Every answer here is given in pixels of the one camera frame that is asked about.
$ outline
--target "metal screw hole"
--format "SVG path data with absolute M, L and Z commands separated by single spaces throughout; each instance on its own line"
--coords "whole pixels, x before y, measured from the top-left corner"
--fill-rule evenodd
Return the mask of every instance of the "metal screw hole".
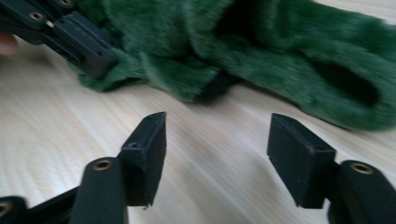
M 110 168 L 112 165 L 111 161 L 99 161 L 93 166 L 93 170 L 103 171 Z
M 364 175 L 372 175 L 374 173 L 374 170 L 372 168 L 370 168 L 362 163 L 353 163 L 350 165 L 350 167 L 354 171 L 359 172 Z
M 61 3 L 66 6 L 69 6 L 70 4 L 72 4 L 72 2 L 70 0 L 61 0 Z
M 42 21 L 43 20 L 43 15 L 41 15 L 38 12 L 31 12 L 29 14 L 30 18 L 32 18 L 35 21 Z

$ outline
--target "fabric fold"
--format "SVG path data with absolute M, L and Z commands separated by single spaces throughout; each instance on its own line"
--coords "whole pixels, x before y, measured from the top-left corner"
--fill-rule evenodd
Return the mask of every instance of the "fabric fold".
M 77 71 L 94 90 L 148 83 L 194 102 L 245 80 L 350 130 L 396 125 L 396 27 L 379 19 L 309 0 L 80 0 L 78 6 L 122 46 L 114 50 L 119 65 L 104 79 Z

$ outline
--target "green faux fur cover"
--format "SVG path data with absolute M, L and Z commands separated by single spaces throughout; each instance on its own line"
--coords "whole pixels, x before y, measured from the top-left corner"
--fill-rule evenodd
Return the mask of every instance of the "green faux fur cover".
M 238 79 L 351 130 L 396 125 L 396 27 L 309 0 L 79 0 L 120 42 L 110 91 L 148 83 L 185 102 Z

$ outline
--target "light wood grain surface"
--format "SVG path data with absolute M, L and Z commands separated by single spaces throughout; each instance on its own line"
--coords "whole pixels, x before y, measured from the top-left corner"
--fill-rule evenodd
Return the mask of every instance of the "light wood grain surface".
M 396 23 L 395 0 L 320 0 Z M 168 151 L 154 206 L 129 209 L 130 223 L 327 223 L 323 210 L 294 202 L 265 154 L 271 113 L 291 116 L 396 186 L 396 130 L 354 133 L 310 117 L 247 84 L 209 105 L 183 104 L 141 85 L 97 93 L 81 87 L 64 59 L 22 43 L 0 58 L 0 197 L 30 206 L 79 184 L 84 166 L 116 156 L 139 121 L 167 112 Z

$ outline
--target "clamp jaw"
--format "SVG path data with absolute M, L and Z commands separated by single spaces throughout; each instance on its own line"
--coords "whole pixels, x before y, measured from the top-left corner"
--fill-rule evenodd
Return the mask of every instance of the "clamp jaw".
M 75 9 L 73 0 L 0 0 L 0 32 L 45 44 L 93 77 L 116 63 L 118 45 Z
M 128 223 L 127 206 L 150 206 L 166 154 L 166 114 L 145 117 L 117 158 L 90 162 L 80 186 L 28 209 L 22 197 L 0 198 L 2 224 Z
M 396 220 L 396 190 L 374 166 L 337 164 L 336 151 L 303 124 L 273 114 L 267 154 L 297 206 L 331 203 L 331 224 L 390 224 Z

